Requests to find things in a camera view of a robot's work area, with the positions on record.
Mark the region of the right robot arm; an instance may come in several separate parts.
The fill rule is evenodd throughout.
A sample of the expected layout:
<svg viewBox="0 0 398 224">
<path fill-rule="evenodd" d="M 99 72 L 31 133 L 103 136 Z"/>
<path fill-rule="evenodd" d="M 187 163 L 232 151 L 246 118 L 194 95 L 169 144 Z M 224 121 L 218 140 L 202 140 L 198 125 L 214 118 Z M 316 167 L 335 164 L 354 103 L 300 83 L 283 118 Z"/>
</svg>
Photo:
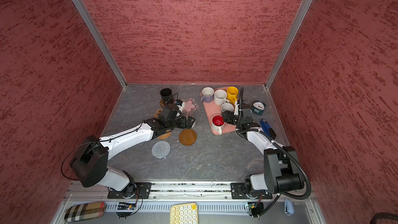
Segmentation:
<svg viewBox="0 0 398 224">
<path fill-rule="evenodd" d="M 244 88 L 238 91 L 237 114 L 223 113 L 223 120 L 235 126 L 235 132 L 263 153 L 264 171 L 245 178 L 245 191 L 257 196 L 265 191 L 296 200 L 305 200 L 312 192 L 311 182 L 301 167 L 296 151 L 274 139 L 274 132 L 265 132 L 251 116 L 251 107 L 245 103 Z"/>
</svg>

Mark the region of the blue mug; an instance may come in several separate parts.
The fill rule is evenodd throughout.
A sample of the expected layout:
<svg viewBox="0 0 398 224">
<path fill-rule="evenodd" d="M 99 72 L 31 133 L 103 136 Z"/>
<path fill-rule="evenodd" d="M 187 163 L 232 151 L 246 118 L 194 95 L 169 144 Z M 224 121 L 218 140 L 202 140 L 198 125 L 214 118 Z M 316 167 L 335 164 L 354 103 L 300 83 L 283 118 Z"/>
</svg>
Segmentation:
<svg viewBox="0 0 398 224">
<path fill-rule="evenodd" d="M 235 106 L 234 106 L 233 104 L 231 104 L 231 103 L 224 103 L 224 104 L 222 104 L 222 106 L 221 106 L 221 112 L 224 113 L 224 112 L 227 112 L 227 111 L 234 113 L 234 111 L 235 111 Z"/>
</svg>

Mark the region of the white mug back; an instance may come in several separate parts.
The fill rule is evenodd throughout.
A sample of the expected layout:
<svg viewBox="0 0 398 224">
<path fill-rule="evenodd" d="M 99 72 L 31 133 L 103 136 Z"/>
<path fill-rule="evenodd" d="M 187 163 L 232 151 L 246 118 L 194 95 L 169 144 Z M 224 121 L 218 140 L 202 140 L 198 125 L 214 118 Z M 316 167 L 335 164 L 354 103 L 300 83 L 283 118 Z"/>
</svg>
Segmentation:
<svg viewBox="0 0 398 224">
<path fill-rule="evenodd" d="M 217 106 L 221 106 L 224 103 L 229 103 L 230 101 L 227 99 L 227 92 L 223 89 L 218 89 L 214 92 L 214 103 Z"/>
</svg>

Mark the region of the black mug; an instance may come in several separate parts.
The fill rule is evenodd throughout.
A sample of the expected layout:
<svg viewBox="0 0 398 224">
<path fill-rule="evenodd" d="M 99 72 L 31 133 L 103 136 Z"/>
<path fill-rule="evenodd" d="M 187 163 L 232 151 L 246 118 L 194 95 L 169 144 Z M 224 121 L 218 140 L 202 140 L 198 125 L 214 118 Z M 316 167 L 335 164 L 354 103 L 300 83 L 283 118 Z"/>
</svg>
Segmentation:
<svg viewBox="0 0 398 224">
<path fill-rule="evenodd" d="M 164 105 L 166 105 L 168 103 L 172 103 L 174 101 L 173 93 L 170 88 L 163 88 L 160 91 L 160 96 L 161 96 L 162 103 Z"/>
</svg>

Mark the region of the paw print cork coaster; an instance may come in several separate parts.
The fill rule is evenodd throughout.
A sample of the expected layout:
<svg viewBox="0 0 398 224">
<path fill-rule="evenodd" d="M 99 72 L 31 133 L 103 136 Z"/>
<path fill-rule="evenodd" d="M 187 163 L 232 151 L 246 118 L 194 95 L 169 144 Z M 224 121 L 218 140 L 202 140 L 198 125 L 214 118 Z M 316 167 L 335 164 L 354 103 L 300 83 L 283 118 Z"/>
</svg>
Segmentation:
<svg viewBox="0 0 398 224">
<path fill-rule="evenodd" d="M 155 112 L 155 114 L 153 115 L 153 117 L 154 117 L 154 118 L 159 118 L 159 116 L 162 114 L 162 112 L 163 112 L 163 109 L 162 109 L 162 108 L 158 109 L 158 110 Z"/>
</svg>

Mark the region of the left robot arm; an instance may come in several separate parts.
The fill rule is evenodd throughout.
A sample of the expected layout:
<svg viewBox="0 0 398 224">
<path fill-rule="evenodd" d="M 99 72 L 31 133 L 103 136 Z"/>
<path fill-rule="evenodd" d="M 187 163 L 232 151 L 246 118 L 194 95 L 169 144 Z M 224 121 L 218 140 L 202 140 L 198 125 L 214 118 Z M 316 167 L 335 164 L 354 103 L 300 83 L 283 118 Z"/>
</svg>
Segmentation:
<svg viewBox="0 0 398 224">
<path fill-rule="evenodd" d="M 97 138 L 87 137 L 83 144 L 75 148 L 69 166 L 85 188 L 104 186 L 121 194 L 125 199 L 137 197 L 138 187 L 133 177 L 108 166 L 115 155 L 143 142 L 156 139 L 174 129 L 191 130 L 195 118 L 184 116 L 184 102 L 177 100 L 167 103 L 159 117 L 143 120 L 138 126 L 120 133 Z"/>
</svg>

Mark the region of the purple mug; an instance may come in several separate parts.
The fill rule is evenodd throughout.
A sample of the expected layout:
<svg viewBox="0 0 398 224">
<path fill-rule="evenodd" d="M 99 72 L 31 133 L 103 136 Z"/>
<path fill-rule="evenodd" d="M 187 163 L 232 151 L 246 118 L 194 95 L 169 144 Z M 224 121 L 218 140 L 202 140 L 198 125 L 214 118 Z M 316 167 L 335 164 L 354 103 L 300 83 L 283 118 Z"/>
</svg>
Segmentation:
<svg viewBox="0 0 398 224">
<path fill-rule="evenodd" d="M 205 87 L 201 92 L 201 102 L 211 103 L 214 100 L 214 89 L 212 87 Z"/>
</svg>

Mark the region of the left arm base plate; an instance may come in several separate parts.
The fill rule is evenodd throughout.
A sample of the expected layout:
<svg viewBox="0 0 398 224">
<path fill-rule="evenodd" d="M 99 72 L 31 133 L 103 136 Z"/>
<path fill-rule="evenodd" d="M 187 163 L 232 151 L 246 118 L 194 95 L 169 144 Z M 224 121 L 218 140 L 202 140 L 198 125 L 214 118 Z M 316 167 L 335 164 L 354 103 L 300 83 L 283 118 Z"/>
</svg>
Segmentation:
<svg viewBox="0 0 398 224">
<path fill-rule="evenodd" d="M 134 187 L 132 185 L 128 185 L 127 189 L 122 191 L 116 191 L 114 189 L 110 189 L 108 191 L 108 199 L 126 199 L 126 200 L 137 200 L 139 198 L 148 199 L 149 194 L 151 192 L 152 183 L 135 183 Z"/>
</svg>

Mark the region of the grey round coaster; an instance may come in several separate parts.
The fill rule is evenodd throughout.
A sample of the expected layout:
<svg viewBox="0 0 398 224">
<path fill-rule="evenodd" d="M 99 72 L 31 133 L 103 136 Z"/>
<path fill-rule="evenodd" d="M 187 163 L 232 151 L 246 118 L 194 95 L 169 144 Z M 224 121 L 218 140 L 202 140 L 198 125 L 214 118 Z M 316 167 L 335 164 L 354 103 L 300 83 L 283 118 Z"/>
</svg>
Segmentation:
<svg viewBox="0 0 398 224">
<path fill-rule="evenodd" d="M 165 158 L 171 151 L 171 146 L 166 141 L 159 141 L 152 147 L 151 153 L 155 158 Z"/>
</svg>

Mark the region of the pink flower coaster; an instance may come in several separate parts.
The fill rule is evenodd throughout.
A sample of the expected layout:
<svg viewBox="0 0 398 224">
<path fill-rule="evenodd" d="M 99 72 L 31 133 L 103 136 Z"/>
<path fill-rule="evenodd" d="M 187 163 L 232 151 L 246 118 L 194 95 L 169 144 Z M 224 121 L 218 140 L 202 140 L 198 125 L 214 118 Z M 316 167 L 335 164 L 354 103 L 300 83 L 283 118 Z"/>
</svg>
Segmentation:
<svg viewBox="0 0 398 224">
<path fill-rule="evenodd" d="M 182 99 L 184 107 L 182 113 L 186 116 L 192 116 L 193 113 L 199 109 L 198 103 L 195 102 L 194 98 Z"/>
</svg>

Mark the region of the brown wooden round coaster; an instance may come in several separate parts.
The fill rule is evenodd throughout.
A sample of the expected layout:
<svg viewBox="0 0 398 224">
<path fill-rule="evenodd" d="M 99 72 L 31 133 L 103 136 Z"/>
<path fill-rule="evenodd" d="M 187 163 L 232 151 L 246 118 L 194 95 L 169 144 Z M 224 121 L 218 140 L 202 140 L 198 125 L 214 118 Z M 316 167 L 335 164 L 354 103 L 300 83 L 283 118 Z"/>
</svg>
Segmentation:
<svg viewBox="0 0 398 224">
<path fill-rule="evenodd" d="M 197 133 L 193 129 L 184 129 L 179 135 L 179 141 L 184 146 L 191 146 L 197 140 Z"/>
</svg>

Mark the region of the dark glossy brown coaster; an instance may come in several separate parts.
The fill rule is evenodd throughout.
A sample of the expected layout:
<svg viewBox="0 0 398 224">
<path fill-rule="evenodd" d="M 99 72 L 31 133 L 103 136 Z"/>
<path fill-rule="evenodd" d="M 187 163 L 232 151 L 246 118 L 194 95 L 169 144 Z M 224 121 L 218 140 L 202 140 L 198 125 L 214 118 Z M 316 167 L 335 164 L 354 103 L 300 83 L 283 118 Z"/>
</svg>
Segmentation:
<svg viewBox="0 0 398 224">
<path fill-rule="evenodd" d="M 173 104 L 174 100 L 170 100 L 168 102 L 164 102 L 163 100 L 160 100 L 160 107 L 163 108 L 167 104 Z"/>
</svg>

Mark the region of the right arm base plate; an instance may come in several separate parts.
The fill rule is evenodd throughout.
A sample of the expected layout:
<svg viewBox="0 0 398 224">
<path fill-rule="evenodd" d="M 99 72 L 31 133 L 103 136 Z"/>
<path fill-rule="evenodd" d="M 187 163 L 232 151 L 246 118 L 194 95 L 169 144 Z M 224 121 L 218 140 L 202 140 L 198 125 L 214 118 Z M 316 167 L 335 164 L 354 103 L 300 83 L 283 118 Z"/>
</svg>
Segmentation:
<svg viewBox="0 0 398 224">
<path fill-rule="evenodd" d="M 270 200 L 272 194 L 265 190 L 250 190 L 245 183 L 231 183 L 232 199 Z"/>
</svg>

